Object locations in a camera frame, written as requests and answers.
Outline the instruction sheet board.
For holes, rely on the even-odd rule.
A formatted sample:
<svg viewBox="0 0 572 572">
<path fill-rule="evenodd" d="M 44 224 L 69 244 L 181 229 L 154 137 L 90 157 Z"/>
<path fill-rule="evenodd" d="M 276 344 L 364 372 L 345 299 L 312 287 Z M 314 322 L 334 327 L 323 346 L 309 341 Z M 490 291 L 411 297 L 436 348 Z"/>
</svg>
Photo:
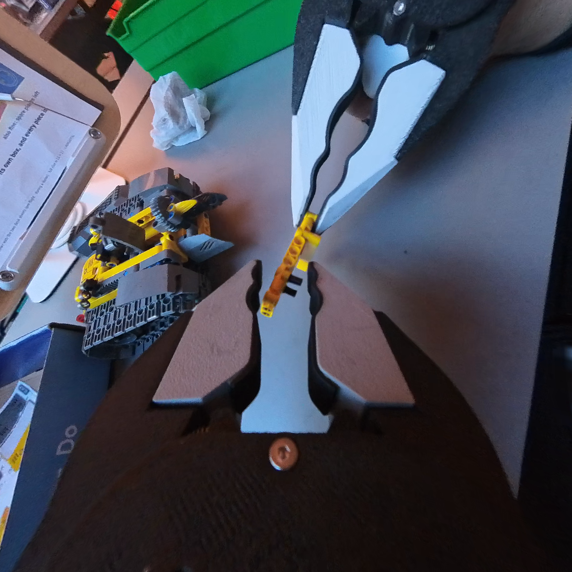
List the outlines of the instruction sheet board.
<svg viewBox="0 0 572 572">
<path fill-rule="evenodd" d="M 104 85 L 1 10 L 1 320 L 118 135 Z"/>
</svg>

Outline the navy box base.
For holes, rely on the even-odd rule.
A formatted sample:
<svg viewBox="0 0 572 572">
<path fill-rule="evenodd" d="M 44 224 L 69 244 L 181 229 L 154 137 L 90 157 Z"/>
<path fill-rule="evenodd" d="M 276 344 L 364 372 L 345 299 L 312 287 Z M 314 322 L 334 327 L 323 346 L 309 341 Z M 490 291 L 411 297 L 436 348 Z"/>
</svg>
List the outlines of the navy box base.
<svg viewBox="0 0 572 572">
<path fill-rule="evenodd" d="M 12 571 L 46 514 L 69 455 L 109 386 L 108 361 L 82 352 L 83 328 L 49 324 L 1 347 L 1 388 L 23 380 L 37 391 L 4 539 L 1 571 Z"/>
</svg>

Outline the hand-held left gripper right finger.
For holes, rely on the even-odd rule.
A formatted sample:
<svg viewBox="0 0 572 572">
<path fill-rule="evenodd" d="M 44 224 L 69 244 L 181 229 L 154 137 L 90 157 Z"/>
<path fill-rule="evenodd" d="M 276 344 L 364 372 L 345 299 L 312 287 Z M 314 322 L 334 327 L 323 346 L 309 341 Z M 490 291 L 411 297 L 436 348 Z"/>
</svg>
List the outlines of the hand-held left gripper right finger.
<svg viewBox="0 0 572 572">
<path fill-rule="evenodd" d="M 411 408 L 414 396 L 374 311 L 317 262 L 309 266 L 309 394 L 323 414 Z"/>
</svg>

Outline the yellow grey toy bulldozer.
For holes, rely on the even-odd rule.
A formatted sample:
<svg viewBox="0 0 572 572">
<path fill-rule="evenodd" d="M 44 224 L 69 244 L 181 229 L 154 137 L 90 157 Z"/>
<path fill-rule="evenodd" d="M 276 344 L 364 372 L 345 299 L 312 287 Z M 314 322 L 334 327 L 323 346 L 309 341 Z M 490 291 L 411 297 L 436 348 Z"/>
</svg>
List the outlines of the yellow grey toy bulldozer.
<svg viewBox="0 0 572 572">
<path fill-rule="evenodd" d="M 211 291 L 208 261 L 233 244 L 212 235 L 209 215 L 227 196 L 161 168 L 117 186 L 73 227 L 85 257 L 75 301 L 82 352 L 138 356 Z"/>
</svg>

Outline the yellow toy beam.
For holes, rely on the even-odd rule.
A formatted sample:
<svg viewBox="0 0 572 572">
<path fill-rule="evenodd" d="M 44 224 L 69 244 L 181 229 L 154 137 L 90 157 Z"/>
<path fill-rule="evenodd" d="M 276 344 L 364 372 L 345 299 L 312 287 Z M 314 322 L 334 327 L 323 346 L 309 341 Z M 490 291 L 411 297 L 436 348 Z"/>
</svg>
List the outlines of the yellow toy beam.
<svg viewBox="0 0 572 572">
<path fill-rule="evenodd" d="M 278 266 L 274 278 L 262 298 L 260 313 L 272 317 L 275 308 L 283 295 L 295 297 L 297 290 L 292 286 L 301 286 L 303 280 L 294 275 L 296 269 L 306 272 L 320 244 L 321 236 L 314 232 L 318 215 L 306 212 L 301 224 Z"/>
</svg>

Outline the grey desk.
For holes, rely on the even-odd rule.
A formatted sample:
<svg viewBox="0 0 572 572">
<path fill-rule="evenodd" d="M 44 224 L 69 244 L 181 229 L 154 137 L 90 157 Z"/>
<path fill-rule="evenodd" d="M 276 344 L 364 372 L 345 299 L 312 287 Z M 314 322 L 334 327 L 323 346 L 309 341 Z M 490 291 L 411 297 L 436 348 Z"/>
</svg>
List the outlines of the grey desk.
<svg viewBox="0 0 572 572">
<path fill-rule="evenodd" d="M 228 202 L 220 276 L 260 259 L 268 284 L 293 235 L 292 48 L 206 89 L 208 134 L 152 145 L 139 114 L 105 166 L 172 167 Z M 384 312 L 461 391 L 517 494 L 571 128 L 571 49 L 493 63 L 433 134 L 329 231 L 317 262 Z"/>
</svg>

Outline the printed booklet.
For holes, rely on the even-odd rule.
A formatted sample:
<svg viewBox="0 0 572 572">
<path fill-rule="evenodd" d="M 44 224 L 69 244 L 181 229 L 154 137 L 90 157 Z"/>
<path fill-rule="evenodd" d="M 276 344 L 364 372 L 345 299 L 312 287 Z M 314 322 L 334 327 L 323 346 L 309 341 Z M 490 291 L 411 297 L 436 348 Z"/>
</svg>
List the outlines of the printed booklet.
<svg viewBox="0 0 572 572">
<path fill-rule="evenodd" d="M 7 529 L 37 395 L 23 380 L 1 388 L 1 540 Z"/>
</svg>

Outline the green plastic bin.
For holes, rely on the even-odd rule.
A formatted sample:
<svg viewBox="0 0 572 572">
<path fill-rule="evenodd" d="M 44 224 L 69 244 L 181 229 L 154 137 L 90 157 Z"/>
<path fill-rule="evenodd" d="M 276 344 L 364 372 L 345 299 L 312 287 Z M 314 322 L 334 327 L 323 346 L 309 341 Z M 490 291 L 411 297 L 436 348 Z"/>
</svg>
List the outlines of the green plastic bin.
<svg viewBox="0 0 572 572">
<path fill-rule="evenodd" d="M 122 1 L 108 28 L 154 80 L 204 88 L 293 44 L 302 1 Z"/>
</svg>

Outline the crumpled white tissue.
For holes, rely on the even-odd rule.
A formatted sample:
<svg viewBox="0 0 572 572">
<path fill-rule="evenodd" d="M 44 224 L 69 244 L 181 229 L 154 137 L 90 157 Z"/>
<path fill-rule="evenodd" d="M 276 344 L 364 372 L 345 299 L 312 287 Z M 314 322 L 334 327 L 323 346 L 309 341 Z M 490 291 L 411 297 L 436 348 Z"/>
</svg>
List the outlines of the crumpled white tissue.
<svg viewBox="0 0 572 572">
<path fill-rule="evenodd" d="M 162 75 L 151 86 L 149 97 L 154 108 L 150 133 L 154 148 L 182 147 L 207 134 L 205 124 L 211 113 L 206 94 L 190 89 L 176 71 Z"/>
</svg>

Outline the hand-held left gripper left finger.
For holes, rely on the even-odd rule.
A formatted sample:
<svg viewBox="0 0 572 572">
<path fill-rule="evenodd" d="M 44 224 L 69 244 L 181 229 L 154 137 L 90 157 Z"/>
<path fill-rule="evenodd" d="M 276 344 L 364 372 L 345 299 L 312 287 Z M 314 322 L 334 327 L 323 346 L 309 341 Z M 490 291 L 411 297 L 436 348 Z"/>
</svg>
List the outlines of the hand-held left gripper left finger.
<svg viewBox="0 0 572 572">
<path fill-rule="evenodd" d="M 261 278 L 261 261 L 251 261 L 196 306 L 154 404 L 230 407 L 241 414 L 254 401 L 260 390 Z"/>
</svg>

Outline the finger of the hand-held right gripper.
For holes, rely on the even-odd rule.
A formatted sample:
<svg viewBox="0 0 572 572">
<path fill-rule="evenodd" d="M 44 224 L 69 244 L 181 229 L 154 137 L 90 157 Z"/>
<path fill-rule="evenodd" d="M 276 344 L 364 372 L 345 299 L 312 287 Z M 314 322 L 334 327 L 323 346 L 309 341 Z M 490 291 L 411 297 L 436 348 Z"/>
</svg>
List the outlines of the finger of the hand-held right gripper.
<svg viewBox="0 0 572 572">
<path fill-rule="evenodd" d="M 318 214 L 318 233 L 334 225 L 396 166 L 400 149 L 445 76 L 445 70 L 429 61 L 390 69 L 377 91 L 367 136 L 348 157 L 339 185 Z"/>
<path fill-rule="evenodd" d="M 352 32 L 324 25 L 301 102 L 292 116 L 292 221 L 298 226 L 316 191 L 331 134 L 358 84 L 361 57 Z"/>
</svg>

